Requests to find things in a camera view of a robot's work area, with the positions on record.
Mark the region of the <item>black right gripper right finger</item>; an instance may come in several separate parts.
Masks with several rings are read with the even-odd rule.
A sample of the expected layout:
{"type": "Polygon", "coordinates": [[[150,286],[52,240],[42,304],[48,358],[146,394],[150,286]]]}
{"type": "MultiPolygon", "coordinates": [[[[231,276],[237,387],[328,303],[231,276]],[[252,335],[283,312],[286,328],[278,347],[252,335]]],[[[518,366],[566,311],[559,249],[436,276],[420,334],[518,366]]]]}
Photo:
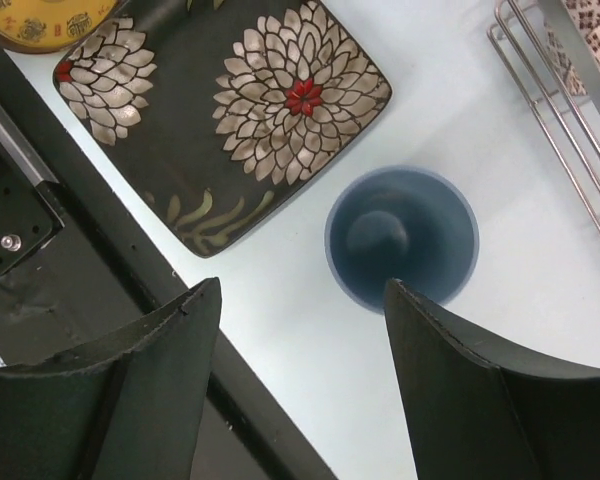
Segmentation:
{"type": "Polygon", "coordinates": [[[392,280],[385,321],[421,479],[600,479],[600,368],[484,329],[392,280]]]}

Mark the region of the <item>light blue cup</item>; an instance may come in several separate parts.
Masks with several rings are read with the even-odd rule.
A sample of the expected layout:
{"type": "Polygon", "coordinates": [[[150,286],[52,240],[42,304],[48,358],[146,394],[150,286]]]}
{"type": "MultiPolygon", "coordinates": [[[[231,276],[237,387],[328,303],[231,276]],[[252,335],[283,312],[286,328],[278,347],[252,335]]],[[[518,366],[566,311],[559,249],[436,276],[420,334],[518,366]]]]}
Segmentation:
{"type": "Polygon", "coordinates": [[[382,313],[392,279],[438,304],[454,299],[475,270],[480,234],[470,203],[448,179],[396,165],[362,175],[341,193],[324,246],[341,290],[382,313]]]}

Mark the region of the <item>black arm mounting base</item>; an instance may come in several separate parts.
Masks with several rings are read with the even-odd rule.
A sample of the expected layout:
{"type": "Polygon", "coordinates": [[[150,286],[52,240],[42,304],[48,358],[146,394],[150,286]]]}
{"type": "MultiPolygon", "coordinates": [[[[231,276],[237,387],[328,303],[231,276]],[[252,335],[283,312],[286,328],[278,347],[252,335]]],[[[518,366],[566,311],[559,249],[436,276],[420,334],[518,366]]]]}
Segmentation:
{"type": "MultiPolygon", "coordinates": [[[[97,340],[192,287],[0,48],[0,368],[97,340]]],[[[186,479],[331,477],[219,329],[186,479]]]]}

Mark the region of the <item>metal wire dish rack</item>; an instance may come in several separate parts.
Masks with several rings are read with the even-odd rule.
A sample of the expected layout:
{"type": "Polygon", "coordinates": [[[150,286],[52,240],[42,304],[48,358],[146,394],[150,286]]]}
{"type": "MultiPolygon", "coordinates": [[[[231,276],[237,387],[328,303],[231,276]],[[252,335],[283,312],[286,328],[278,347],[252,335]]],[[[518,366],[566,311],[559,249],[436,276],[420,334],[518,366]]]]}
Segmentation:
{"type": "Polygon", "coordinates": [[[487,37],[557,156],[600,236],[600,117],[550,62],[535,1],[497,1],[487,37]]]}

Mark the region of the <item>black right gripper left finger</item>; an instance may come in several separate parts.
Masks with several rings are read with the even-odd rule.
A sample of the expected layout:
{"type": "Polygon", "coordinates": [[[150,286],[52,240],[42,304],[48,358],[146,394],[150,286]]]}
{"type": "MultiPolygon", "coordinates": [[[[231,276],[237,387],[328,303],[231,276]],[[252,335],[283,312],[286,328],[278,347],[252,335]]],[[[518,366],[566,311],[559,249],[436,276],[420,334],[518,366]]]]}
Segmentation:
{"type": "Polygon", "coordinates": [[[97,340],[0,368],[0,479],[186,479],[219,331],[208,278],[97,340]]]}

